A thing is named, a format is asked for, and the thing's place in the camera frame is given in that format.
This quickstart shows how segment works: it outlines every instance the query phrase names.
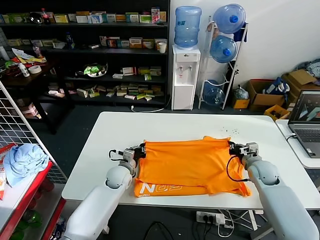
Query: cup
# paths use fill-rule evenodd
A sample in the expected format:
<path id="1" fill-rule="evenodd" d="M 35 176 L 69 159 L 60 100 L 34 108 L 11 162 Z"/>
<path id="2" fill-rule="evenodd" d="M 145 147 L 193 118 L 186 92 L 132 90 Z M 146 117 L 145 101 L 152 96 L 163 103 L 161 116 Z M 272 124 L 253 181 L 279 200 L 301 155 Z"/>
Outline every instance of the cup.
<path id="1" fill-rule="evenodd" d="M 164 54 L 167 49 L 167 43 L 166 42 L 159 42 L 159 52 L 161 54 Z"/>

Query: laptop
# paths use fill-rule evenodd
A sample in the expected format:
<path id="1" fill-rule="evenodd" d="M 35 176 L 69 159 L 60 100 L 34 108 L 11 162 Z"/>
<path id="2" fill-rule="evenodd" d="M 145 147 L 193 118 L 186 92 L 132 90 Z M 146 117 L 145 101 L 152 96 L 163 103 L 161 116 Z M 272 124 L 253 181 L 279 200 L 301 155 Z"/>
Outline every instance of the laptop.
<path id="1" fill-rule="evenodd" d="M 288 122 L 307 154 L 320 158 L 320 90 L 302 90 Z"/>

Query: laptop keyboard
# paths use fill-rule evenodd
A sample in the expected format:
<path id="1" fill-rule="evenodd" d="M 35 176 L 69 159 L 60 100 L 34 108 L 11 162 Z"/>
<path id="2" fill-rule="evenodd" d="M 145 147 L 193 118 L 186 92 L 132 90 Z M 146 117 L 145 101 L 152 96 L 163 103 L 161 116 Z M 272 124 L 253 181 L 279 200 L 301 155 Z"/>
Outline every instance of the laptop keyboard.
<path id="1" fill-rule="evenodd" d="M 304 143 L 320 143 L 320 129 L 295 129 Z"/>

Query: laptop screen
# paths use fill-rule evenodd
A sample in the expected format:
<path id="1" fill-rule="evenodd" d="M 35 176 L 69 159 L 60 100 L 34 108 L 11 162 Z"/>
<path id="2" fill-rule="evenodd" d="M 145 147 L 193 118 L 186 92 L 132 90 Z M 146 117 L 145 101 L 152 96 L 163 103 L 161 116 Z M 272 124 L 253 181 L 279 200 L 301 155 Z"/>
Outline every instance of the laptop screen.
<path id="1" fill-rule="evenodd" d="M 301 91 L 290 122 L 320 124 L 320 91 Z"/>

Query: power strip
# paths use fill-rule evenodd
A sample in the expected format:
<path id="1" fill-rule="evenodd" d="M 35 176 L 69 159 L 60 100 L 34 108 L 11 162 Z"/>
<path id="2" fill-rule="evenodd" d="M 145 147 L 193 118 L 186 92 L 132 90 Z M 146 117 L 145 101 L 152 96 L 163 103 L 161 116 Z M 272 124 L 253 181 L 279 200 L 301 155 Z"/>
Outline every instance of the power strip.
<path id="1" fill-rule="evenodd" d="M 196 211 L 195 219 L 196 219 L 196 221 L 198 223 L 204 223 L 205 224 L 206 221 L 204 220 L 204 216 L 207 216 L 208 218 L 210 216 L 212 216 L 213 217 L 213 222 L 215 223 L 215 225 L 225 225 L 226 224 L 225 215 L 223 215 L 222 213 Z"/>

